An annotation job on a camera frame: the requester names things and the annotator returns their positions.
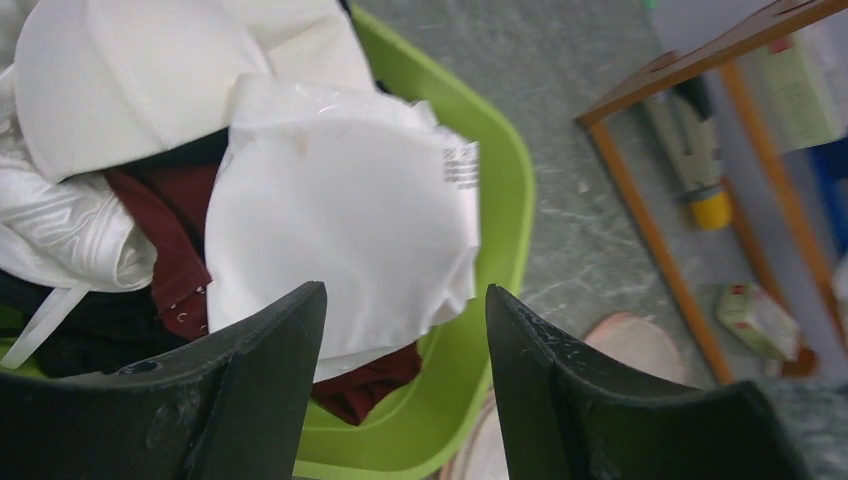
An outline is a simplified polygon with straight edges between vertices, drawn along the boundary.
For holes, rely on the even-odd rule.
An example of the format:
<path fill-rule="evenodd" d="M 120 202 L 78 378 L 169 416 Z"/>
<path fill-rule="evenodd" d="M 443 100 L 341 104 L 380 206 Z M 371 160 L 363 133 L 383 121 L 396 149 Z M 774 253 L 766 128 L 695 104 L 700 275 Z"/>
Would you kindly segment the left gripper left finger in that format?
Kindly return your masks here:
<path fill-rule="evenodd" d="M 111 374 L 1 377 L 5 479 L 289 479 L 327 307 L 310 281 Z"/>

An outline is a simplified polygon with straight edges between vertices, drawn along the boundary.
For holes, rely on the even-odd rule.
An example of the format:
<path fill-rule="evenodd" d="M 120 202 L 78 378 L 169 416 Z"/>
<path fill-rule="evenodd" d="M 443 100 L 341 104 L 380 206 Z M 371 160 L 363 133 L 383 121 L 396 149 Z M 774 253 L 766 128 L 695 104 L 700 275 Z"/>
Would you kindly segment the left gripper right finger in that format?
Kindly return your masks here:
<path fill-rule="evenodd" d="M 807 479 L 765 392 L 629 367 L 491 285 L 485 319 L 513 479 Z"/>

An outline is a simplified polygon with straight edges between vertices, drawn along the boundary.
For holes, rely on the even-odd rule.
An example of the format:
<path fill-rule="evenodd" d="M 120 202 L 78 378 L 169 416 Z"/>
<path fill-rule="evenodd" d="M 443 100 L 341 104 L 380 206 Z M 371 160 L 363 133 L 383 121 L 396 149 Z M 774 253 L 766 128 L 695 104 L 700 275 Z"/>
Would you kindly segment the floral pink laundry bag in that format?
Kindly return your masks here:
<path fill-rule="evenodd" d="M 687 381 L 679 348 L 666 330 L 630 313 L 601 321 L 584 338 L 601 353 L 637 370 L 677 384 Z M 446 480 L 508 480 L 508 465 L 495 393 L 489 392 L 469 439 L 440 470 Z"/>

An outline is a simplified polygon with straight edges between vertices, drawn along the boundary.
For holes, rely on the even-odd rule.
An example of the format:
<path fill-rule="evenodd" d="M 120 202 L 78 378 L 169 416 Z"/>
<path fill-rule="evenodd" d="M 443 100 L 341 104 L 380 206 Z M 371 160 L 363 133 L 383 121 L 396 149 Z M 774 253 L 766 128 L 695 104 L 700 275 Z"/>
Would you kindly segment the white bra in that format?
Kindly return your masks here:
<path fill-rule="evenodd" d="M 426 102 L 243 76 L 206 216 L 210 330 L 320 281 L 316 381 L 416 342 L 476 294 L 479 170 Z"/>

